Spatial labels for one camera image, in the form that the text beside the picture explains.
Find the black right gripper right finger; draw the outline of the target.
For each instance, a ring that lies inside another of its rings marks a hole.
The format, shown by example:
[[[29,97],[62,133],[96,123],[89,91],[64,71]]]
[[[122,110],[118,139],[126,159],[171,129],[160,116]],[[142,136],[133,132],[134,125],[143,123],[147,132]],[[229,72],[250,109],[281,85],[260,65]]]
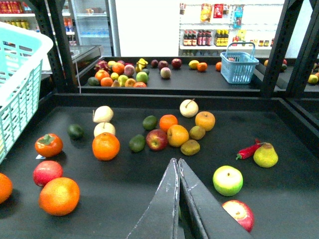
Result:
[[[184,159],[178,161],[180,188],[196,239],[251,239],[210,193]]]

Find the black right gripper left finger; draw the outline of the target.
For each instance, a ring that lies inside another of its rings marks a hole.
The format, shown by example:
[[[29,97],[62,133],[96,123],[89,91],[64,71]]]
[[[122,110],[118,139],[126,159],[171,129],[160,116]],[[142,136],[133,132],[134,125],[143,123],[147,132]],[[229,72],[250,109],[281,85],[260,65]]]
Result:
[[[177,159],[172,158],[159,186],[128,239],[176,239],[179,220],[180,174]]]

